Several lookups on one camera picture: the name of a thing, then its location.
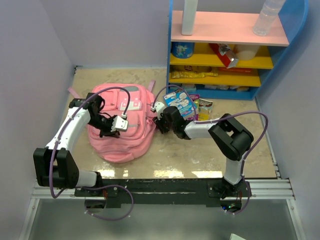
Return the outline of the pink student backpack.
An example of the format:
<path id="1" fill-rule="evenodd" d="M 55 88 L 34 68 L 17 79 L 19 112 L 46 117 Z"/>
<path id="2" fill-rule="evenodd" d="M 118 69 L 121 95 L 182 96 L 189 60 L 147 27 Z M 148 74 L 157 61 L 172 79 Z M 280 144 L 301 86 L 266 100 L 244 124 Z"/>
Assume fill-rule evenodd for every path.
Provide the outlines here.
<path id="1" fill-rule="evenodd" d="M 155 95 L 152 93 L 155 81 L 151 80 L 148 87 L 139 84 L 104 83 L 97 85 L 92 92 L 97 93 L 105 88 L 121 87 L 130 93 L 128 95 L 121 89 L 110 89 L 101 92 L 105 103 L 101 105 L 100 113 L 105 116 L 120 116 L 125 107 L 128 120 L 126 132 L 121 132 L 119 137 L 102 136 L 100 130 L 87 125 L 88 139 L 96 153 L 110 163 L 126 163 L 144 155 L 149 149 L 156 124 L 153 118 L 157 116 L 151 111 Z"/>

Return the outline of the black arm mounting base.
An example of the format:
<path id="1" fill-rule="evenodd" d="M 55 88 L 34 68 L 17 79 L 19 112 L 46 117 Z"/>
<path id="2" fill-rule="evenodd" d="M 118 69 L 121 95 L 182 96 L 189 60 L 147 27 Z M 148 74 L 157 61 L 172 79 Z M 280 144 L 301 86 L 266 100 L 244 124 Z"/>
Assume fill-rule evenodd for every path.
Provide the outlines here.
<path id="1" fill-rule="evenodd" d="M 121 205 L 205 205 L 234 209 L 227 206 L 227 198 L 251 197 L 250 185 L 240 181 L 235 186 L 221 178 L 151 178 L 151 179 L 103 179 L 106 189 L 77 189 L 76 197 L 87 200 L 102 198 L 106 208 L 120 208 Z"/>

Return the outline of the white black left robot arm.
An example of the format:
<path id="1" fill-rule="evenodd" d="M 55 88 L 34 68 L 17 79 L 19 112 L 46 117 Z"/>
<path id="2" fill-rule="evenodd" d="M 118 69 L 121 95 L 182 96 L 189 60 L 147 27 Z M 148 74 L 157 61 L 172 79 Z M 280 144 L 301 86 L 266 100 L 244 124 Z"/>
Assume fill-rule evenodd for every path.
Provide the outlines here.
<path id="1" fill-rule="evenodd" d="M 102 176 L 97 171 L 79 170 L 72 156 L 72 151 L 82 131 L 86 126 L 98 129 L 99 140 L 112 140 L 120 137 L 118 131 L 112 131 L 112 125 L 116 115 L 105 117 L 101 110 L 106 101 L 99 95 L 91 97 L 88 93 L 84 107 L 76 110 L 85 102 L 83 98 L 75 98 L 69 103 L 67 117 L 64 120 L 71 122 L 60 135 L 55 137 L 44 147 L 36 148 L 33 153 L 33 161 L 37 183 L 42 187 L 50 186 L 59 189 L 74 189 L 86 187 L 86 191 L 92 196 L 99 196 L 104 190 Z"/>

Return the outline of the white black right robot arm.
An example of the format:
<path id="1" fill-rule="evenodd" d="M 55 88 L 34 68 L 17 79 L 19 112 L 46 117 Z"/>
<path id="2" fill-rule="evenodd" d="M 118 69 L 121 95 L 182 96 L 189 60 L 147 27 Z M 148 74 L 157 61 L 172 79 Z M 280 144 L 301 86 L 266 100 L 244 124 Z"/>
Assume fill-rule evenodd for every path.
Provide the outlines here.
<path id="1" fill-rule="evenodd" d="M 223 192 L 233 197 L 241 190 L 244 156 L 254 137 L 239 121 L 226 113 L 222 118 L 198 123 L 184 119 L 176 106 L 166 107 L 160 102 L 151 107 L 151 111 L 156 113 L 153 122 L 162 134 L 172 130 L 182 140 L 213 139 L 226 157 Z"/>

